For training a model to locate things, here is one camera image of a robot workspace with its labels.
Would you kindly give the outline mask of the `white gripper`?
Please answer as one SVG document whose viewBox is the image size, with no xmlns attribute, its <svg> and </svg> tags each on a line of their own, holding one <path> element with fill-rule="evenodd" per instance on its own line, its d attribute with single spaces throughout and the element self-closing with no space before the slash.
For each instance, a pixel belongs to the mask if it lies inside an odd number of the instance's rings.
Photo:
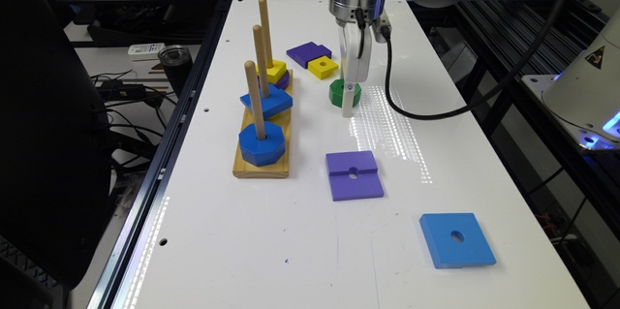
<svg viewBox="0 0 620 309">
<path fill-rule="evenodd" d="M 383 32 L 391 32 L 391 25 L 386 12 L 369 23 L 363 30 L 356 22 L 337 19 L 339 26 L 339 42 L 341 51 L 340 79 L 344 79 L 342 116 L 350 118 L 354 115 L 356 83 L 365 82 L 368 78 L 372 47 L 375 43 L 384 44 Z"/>
</svg>

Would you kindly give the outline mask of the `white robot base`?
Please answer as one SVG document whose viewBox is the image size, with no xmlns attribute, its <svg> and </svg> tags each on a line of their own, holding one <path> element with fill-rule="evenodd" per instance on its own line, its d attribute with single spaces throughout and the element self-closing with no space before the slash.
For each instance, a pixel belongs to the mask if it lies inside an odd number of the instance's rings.
<svg viewBox="0 0 620 309">
<path fill-rule="evenodd" d="M 619 14 L 558 75 L 521 80 L 585 150 L 619 148 Z"/>
</svg>

